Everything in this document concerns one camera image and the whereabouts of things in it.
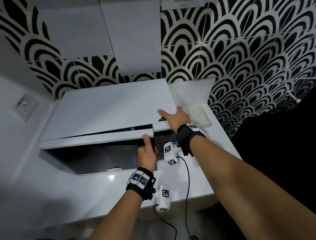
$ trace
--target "floor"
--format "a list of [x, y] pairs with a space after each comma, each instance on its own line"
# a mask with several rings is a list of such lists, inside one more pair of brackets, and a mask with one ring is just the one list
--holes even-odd
[[[166, 218], [177, 229], [177, 240], [189, 239], [186, 226], [185, 214], [172, 218]], [[42, 239], [68, 240], [85, 239], [90, 236], [101, 219], [93, 219], [87, 222], [74, 223], [59, 227], [45, 229]], [[187, 216], [190, 235], [197, 236], [198, 240], [225, 240], [225, 234], [219, 222], [215, 208], [190, 213]], [[132, 240], [169, 240], [174, 239], [175, 230], [161, 220], [137, 221]]]

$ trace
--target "person's right arm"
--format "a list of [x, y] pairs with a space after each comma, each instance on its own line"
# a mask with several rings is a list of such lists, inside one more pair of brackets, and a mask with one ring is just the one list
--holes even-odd
[[[174, 115], [158, 112], [175, 132], [191, 123], [181, 107]], [[202, 136], [194, 136], [190, 148], [215, 195], [248, 240], [316, 239], [316, 215], [260, 171]]]

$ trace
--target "white microwave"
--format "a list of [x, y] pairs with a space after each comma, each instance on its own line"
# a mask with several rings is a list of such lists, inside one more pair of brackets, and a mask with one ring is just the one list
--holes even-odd
[[40, 148], [78, 175], [136, 169], [143, 134], [151, 137], [160, 160], [163, 145], [175, 139], [158, 109], [176, 112], [165, 79], [68, 91]]

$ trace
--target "person's left hand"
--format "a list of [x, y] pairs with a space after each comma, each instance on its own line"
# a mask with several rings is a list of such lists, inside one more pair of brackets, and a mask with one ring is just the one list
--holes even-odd
[[154, 173], [158, 160], [158, 150], [155, 147], [154, 152], [149, 135], [144, 134], [143, 139], [145, 146], [138, 148], [138, 165]]

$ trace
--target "person's left arm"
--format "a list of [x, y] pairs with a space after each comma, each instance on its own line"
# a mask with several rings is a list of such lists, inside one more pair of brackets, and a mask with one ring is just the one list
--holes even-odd
[[[150, 143], [150, 137], [143, 135], [144, 147], [138, 149], [138, 163], [152, 173], [155, 170], [158, 151]], [[142, 197], [133, 190], [127, 190], [101, 224], [94, 230], [89, 240], [127, 240], [131, 239]]]

